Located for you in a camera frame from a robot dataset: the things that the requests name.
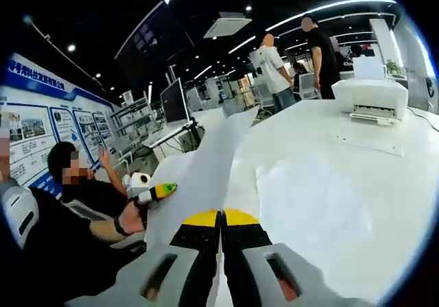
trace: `display board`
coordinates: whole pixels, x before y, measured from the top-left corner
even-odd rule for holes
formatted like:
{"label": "display board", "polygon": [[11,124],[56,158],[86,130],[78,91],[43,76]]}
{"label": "display board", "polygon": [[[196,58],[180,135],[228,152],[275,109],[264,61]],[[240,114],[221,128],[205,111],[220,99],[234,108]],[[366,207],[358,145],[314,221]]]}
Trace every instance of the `display board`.
{"label": "display board", "polygon": [[73,143],[91,169],[99,167],[100,145],[114,151],[106,116],[112,104],[18,54],[0,87],[0,104],[9,116],[11,177],[20,185],[60,196],[47,170],[47,156],[59,141]]}

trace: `wristwatch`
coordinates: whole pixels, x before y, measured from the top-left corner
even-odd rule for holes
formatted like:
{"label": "wristwatch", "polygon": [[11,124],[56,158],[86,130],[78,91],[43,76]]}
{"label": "wristwatch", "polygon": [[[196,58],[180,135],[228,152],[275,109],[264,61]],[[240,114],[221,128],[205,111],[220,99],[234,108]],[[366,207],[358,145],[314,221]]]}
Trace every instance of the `wristwatch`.
{"label": "wristwatch", "polygon": [[116,228],[116,232],[118,232],[120,235],[123,235],[125,237],[128,237],[130,234],[125,232],[125,230],[122,228],[121,223],[119,222],[119,217],[114,218],[114,222],[115,222],[115,228]]}

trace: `ceiling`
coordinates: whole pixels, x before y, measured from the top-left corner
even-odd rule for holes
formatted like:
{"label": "ceiling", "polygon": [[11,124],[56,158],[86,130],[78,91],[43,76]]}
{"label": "ceiling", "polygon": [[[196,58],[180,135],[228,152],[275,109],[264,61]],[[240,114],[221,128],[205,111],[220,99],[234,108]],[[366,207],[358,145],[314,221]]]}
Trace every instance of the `ceiling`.
{"label": "ceiling", "polygon": [[[74,43],[76,50],[68,53],[69,57],[92,76],[101,73],[99,81],[103,88],[65,60],[31,27],[27,27],[23,32],[17,51],[56,75],[115,103],[120,103],[119,95],[130,90],[130,87],[114,56],[139,21],[160,0],[30,1],[29,4],[32,6],[29,7],[28,13],[39,30],[49,34],[50,41],[66,53],[67,45]],[[171,0],[170,8],[195,45],[172,59],[172,64],[175,64],[174,72],[177,77],[182,78],[183,82],[188,82],[210,65],[213,66],[212,69],[199,79],[204,80],[205,77],[227,73],[232,67],[236,69],[244,61],[248,62],[249,52],[258,46],[259,41],[255,39],[229,55],[231,49],[249,37],[261,34],[279,21],[333,1],[339,0]],[[247,5],[252,6],[250,12],[245,11]],[[341,5],[321,10],[313,15],[318,20],[360,12],[399,15],[395,5],[388,6],[388,3]],[[251,18],[252,22],[233,36],[220,37],[217,40],[204,39],[203,36],[212,26],[219,12],[242,12]],[[327,21],[321,26],[329,35],[367,32],[370,31],[368,18],[370,16],[350,16]],[[391,16],[383,16],[383,18],[390,25],[392,24]],[[299,25],[300,19],[296,19],[270,32],[279,36]],[[359,40],[370,38],[367,34],[344,36],[339,38],[339,42],[349,42],[356,37]],[[276,39],[279,50],[304,42],[304,36],[299,29]],[[305,52],[305,48],[302,51],[299,48],[292,50]],[[159,92],[167,85],[165,73],[159,72],[150,78],[150,81],[153,81],[153,99],[157,99]]]}

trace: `white printer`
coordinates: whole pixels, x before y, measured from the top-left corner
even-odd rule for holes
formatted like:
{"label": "white printer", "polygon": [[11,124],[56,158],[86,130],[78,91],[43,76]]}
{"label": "white printer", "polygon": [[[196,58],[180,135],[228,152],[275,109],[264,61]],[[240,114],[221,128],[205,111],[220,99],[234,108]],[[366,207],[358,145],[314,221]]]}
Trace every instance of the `white printer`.
{"label": "white printer", "polygon": [[347,79],[332,85],[332,90],[342,112],[380,125],[402,120],[408,103],[408,90],[388,79]]}

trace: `paper sheet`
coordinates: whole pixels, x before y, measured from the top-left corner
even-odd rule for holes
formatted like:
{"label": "paper sheet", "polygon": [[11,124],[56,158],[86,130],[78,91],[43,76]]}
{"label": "paper sheet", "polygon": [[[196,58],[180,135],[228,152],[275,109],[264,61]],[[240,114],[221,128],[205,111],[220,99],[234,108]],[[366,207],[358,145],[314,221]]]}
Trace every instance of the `paper sheet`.
{"label": "paper sheet", "polygon": [[206,132],[183,178],[177,181],[177,191],[148,214],[145,241],[149,246],[168,244],[189,216],[222,209],[235,150],[258,109],[235,114]]}
{"label": "paper sheet", "polygon": [[322,158],[303,155],[257,169],[260,222],[273,243],[285,243],[317,267],[367,235],[371,218],[349,179]]}

